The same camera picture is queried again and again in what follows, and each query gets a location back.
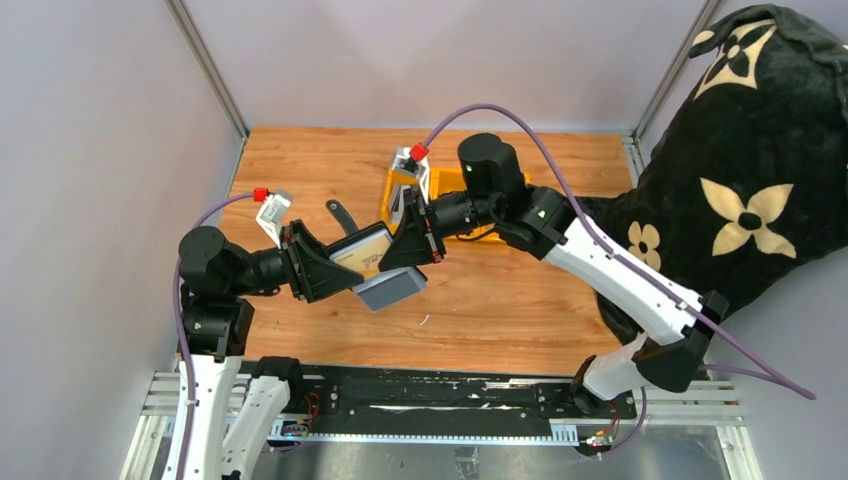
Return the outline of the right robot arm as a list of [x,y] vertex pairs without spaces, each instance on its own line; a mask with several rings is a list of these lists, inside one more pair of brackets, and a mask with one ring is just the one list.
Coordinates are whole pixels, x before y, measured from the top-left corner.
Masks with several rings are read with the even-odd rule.
[[642,329],[618,350],[591,356],[570,383],[573,408],[596,417],[618,395],[654,386],[682,393],[699,372],[723,319],[719,294],[699,294],[662,276],[609,239],[562,193],[526,183],[516,150],[492,133],[458,147],[465,188],[425,201],[407,192],[383,271],[440,262],[447,237],[491,225],[510,247],[557,266],[591,286]]

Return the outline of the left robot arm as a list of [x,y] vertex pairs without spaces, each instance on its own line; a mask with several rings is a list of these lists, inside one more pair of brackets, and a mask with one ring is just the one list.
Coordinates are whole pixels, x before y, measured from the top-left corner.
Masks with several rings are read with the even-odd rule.
[[167,479],[246,479],[280,413],[313,420],[326,403],[304,378],[301,362],[266,356],[254,367],[244,404],[227,421],[231,390],[241,369],[255,309],[251,296],[270,297],[289,286],[315,302],[363,283],[336,262],[339,253],[380,232],[371,225],[329,245],[301,221],[278,235],[279,246],[248,252],[215,226],[191,229],[178,246],[176,316],[182,359]]

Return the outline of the black leather card holder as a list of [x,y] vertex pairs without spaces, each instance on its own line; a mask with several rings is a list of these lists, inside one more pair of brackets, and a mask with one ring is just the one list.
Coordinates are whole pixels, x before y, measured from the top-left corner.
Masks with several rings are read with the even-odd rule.
[[331,261],[363,276],[364,281],[350,290],[372,313],[382,311],[426,288],[426,276],[417,267],[381,271],[382,260],[393,240],[384,222],[358,229],[352,216],[335,199],[325,204],[346,237],[328,247]]

